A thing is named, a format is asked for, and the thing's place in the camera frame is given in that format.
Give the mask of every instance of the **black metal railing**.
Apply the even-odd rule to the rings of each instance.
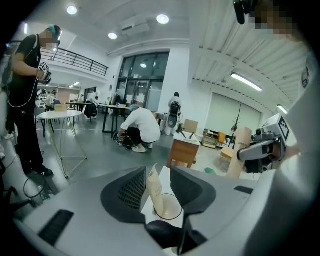
[[[10,43],[10,47],[16,48],[20,42],[21,41],[12,41]],[[99,62],[62,48],[57,48],[56,50],[42,48],[40,51],[42,61],[49,60],[53,62],[60,62],[88,70],[102,76],[105,76],[108,70],[107,66]]]

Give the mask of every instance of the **white wall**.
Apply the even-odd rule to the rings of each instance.
[[[238,127],[248,127],[254,135],[259,127],[261,113],[243,103],[215,93],[212,94],[205,127],[209,130],[223,132],[231,136],[233,133],[231,128],[235,124],[234,122],[239,114],[239,110],[240,120]]]

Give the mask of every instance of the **gray floor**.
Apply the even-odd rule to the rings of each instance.
[[[85,120],[80,116],[79,120],[75,119],[75,130],[79,141],[86,152],[88,157],[71,175],[70,182],[75,183],[83,179],[93,178],[124,170],[132,167],[150,166],[157,163],[158,168],[161,170],[163,166],[167,165],[168,156],[173,143],[172,136],[163,135],[159,141],[154,143],[153,149],[147,148],[146,153],[136,153],[128,150],[123,146],[119,146],[114,140],[111,139],[111,134],[102,133],[104,115],[99,114],[97,119]],[[123,118],[118,119],[118,128],[123,122]],[[107,119],[106,130],[111,129],[112,117]],[[43,159],[44,164],[53,170],[54,173],[60,172],[56,154],[53,147],[50,145],[50,136],[46,132],[43,138],[42,125],[39,123],[38,131],[39,145],[44,151]],[[53,123],[55,130],[54,138],[59,148],[62,122]],[[67,131],[62,133],[62,155],[68,157],[81,156],[82,152],[79,149],[72,132],[65,124],[64,129]],[[67,170],[72,170],[79,160],[64,160]]]

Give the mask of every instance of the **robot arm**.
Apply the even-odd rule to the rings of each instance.
[[[270,170],[285,157],[289,132],[284,118],[276,114],[256,130],[251,145],[239,150],[237,158],[245,161],[249,173]]]

